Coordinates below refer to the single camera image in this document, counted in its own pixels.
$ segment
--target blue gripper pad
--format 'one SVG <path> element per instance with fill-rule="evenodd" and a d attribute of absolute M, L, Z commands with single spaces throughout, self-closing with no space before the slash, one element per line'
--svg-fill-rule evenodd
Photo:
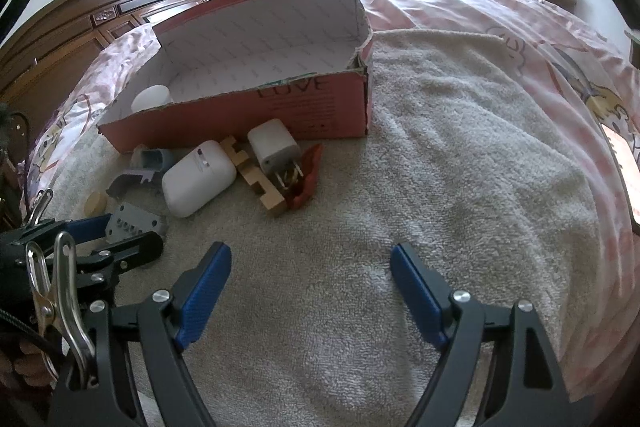
<path fill-rule="evenodd" d="M 449 339 L 442 326 L 442 310 L 418 270 L 400 245 L 391 251 L 391 274 L 425 342 L 441 351 Z"/>
<path fill-rule="evenodd" d="M 184 272 L 174 284 L 174 323 L 178 326 L 174 340 L 180 349 L 200 338 L 230 273 L 231 249 L 214 243 L 198 266 Z"/>
<path fill-rule="evenodd" d="M 76 245 L 80 245 L 81 243 L 104 237 L 104 229 L 107 228 L 110 219 L 111 214 L 76 219 L 66 224 L 66 231 L 74 238 Z"/>

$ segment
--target white cup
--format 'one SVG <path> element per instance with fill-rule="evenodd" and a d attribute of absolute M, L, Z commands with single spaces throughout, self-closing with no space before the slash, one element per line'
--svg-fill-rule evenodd
<path fill-rule="evenodd" d="M 161 107 L 172 103 L 174 99 L 171 98 L 169 88 L 166 86 L 158 85 L 147 87 L 138 93 L 138 95 L 131 102 L 131 112 L 144 111 L 145 109 L 151 109 L 153 107 Z"/>

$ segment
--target gray plastic part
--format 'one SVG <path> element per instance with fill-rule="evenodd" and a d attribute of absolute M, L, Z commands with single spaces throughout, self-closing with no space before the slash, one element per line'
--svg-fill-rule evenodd
<path fill-rule="evenodd" d="M 146 149 L 140 151 L 143 169 L 167 172 L 175 164 L 174 154 L 169 149 Z"/>
<path fill-rule="evenodd" d="M 161 179 L 162 174 L 152 169 L 126 169 L 113 179 L 106 192 L 111 198 L 119 199 L 131 185 L 156 183 Z"/>
<path fill-rule="evenodd" d="M 119 205 L 111 214 L 111 219 L 104 230 L 107 243 L 117 243 L 144 232 L 156 232 L 164 238 L 166 233 L 164 217 L 147 212 L 131 203 Z"/>

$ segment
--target pink bedsheet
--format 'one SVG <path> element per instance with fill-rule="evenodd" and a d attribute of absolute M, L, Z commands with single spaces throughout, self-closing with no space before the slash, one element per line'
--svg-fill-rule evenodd
<path fill-rule="evenodd" d="M 590 182 L 600 221 L 598 282 L 590 313 L 563 331 L 558 355 L 572 398 L 606 393 L 640 339 L 640 238 L 632 233 L 622 181 L 597 121 L 623 134 L 638 160 L 638 70 L 580 19 L 544 1 L 361 1 L 373 30 L 423 27 L 504 39 L 515 80 L 556 124 Z M 150 27 L 142 26 L 100 54 L 38 142 L 32 196 L 52 182 L 81 134 L 157 50 Z"/>

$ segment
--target gray block with holes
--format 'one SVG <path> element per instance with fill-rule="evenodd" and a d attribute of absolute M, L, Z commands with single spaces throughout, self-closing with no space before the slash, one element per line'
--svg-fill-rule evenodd
<path fill-rule="evenodd" d="M 107 243 L 117 243 L 145 232 L 156 232 L 164 238 L 166 222 L 162 216 L 147 212 L 134 204 L 123 203 L 111 214 L 104 232 Z"/>

